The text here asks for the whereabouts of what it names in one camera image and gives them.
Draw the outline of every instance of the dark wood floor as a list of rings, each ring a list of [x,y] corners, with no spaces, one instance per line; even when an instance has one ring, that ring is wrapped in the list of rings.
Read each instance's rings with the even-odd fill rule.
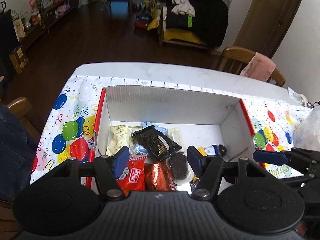
[[[27,50],[29,65],[16,75],[3,102],[27,97],[46,121],[62,87],[80,65],[94,62],[156,62],[211,68],[217,57],[204,50],[164,44],[155,31],[135,29],[137,12],[125,2],[112,2],[112,14],[102,3],[71,11]]]

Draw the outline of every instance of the green balloon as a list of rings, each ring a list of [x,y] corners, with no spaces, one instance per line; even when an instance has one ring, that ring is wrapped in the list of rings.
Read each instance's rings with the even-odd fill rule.
[[[66,122],[62,128],[62,137],[66,141],[72,141],[76,138],[78,133],[78,123],[75,121]]]
[[[259,132],[257,132],[253,136],[253,141],[261,149],[263,149],[265,147],[265,145],[266,145],[263,135],[261,133],[259,133]]]

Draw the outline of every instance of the metal bolt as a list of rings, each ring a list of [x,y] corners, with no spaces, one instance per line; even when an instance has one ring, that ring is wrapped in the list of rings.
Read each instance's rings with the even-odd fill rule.
[[[119,189],[109,189],[107,191],[107,195],[109,197],[112,197],[112,198],[117,198],[117,197],[120,197],[122,195],[122,191],[119,190]]]
[[[210,191],[205,189],[205,188],[200,188],[200,189],[197,189],[195,191],[195,194],[198,196],[198,197],[207,197],[210,195]]]

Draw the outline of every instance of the balloon print tablecloth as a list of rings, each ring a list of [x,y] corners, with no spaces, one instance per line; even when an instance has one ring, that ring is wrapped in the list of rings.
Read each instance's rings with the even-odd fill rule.
[[[255,130],[255,146],[271,151],[291,149],[295,127],[310,113],[308,108],[291,106],[283,101],[190,85],[117,77],[71,76],[44,127],[32,169],[31,183],[70,156],[77,157],[80,162],[88,160],[89,151],[93,147],[93,126],[101,90],[113,85],[168,87],[242,98]]]

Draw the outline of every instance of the door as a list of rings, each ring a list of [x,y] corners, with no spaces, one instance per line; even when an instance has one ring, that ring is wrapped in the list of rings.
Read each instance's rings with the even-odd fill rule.
[[[270,58],[286,34],[301,0],[252,0],[234,46]]]

